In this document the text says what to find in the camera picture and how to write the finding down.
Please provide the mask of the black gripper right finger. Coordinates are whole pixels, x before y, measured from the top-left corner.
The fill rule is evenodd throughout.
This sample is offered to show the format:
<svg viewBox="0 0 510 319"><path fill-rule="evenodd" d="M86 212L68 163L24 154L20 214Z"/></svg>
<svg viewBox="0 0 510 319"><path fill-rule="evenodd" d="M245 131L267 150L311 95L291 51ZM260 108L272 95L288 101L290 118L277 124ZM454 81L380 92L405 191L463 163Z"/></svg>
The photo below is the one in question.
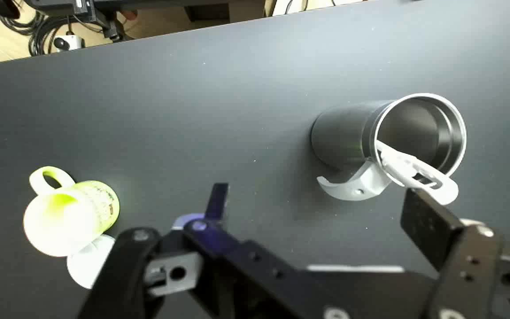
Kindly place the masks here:
<svg viewBox="0 0 510 319"><path fill-rule="evenodd" d="M424 301L426 319L486 319L495 289L500 241L463 225L421 189L406 189L399 227L437 271Z"/></svg>

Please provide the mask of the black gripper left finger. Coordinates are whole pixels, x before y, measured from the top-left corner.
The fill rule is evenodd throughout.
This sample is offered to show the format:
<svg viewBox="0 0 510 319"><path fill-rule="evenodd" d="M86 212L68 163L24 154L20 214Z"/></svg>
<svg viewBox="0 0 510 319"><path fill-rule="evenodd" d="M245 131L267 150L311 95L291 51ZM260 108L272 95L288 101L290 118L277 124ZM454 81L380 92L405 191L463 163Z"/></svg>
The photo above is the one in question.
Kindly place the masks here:
<svg viewBox="0 0 510 319"><path fill-rule="evenodd" d="M199 218L183 225L183 243L203 262L190 296L212 319L300 319L288 276L293 269L254 241L221 225L228 184L210 188Z"/></svg>

